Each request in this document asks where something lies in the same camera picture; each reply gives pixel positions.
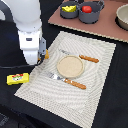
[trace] plate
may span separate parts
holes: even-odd
[[[77,56],[67,55],[57,63],[58,72],[65,78],[76,78],[84,71],[84,61]]]

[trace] white placemat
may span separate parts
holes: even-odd
[[[82,128],[91,128],[115,47],[112,43],[61,31],[48,49],[49,59],[32,71],[30,82],[23,84],[15,96]],[[99,59],[99,63],[83,60],[84,73],[73,79],[86,85],[86,90],[44,75],[45,71],[50,71],[61,76],[56,64],[66,55],[58,49]]]

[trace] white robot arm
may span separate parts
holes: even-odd
[[[13,21],[18,28],[20,49],[23,50],[26,62],[29,65],[37,64],[40,55],[46,54],[46,40],[42,37],[39,0],[0,0],[0,5],[2,4],[10,8]],[[7,7],[0,8],[0,10],[5,15],[3,19],[9,21],[10,13]]]

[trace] black table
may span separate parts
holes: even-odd
[[[128,128],[128,44],[48,24],[48,19],[61,2],[62,0],[40,0],[43,37],[47,41],[47,49],[60,31],[115,43],[117,46],[92,128]],[[0,22],[0,65],[20,66],[25,64],[23,53],[19,47],[16,25]],[[14,96],[21,84],[8,86],[6,77],[10,74],[31,73],[33,68],[0,69],[0,104],[25,113],[53,128],[80,128],[49,111]]]

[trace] fork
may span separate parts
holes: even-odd
[[[54,79],[54,80],[62,80],[63,82],[68,83],[70,85],[76,86],[76,87],[81,88],[81,89],[86,89],[86,86],[85,85],[80,84],[80,83],[77,83],[77,82],[72,81],[72,80],[69,80],[67,78],[61,78],[61,77],[59,77],[58,75],[56,75],[54,73],[45,72],[45,75],[47,77],[51,78],[51,79]]]

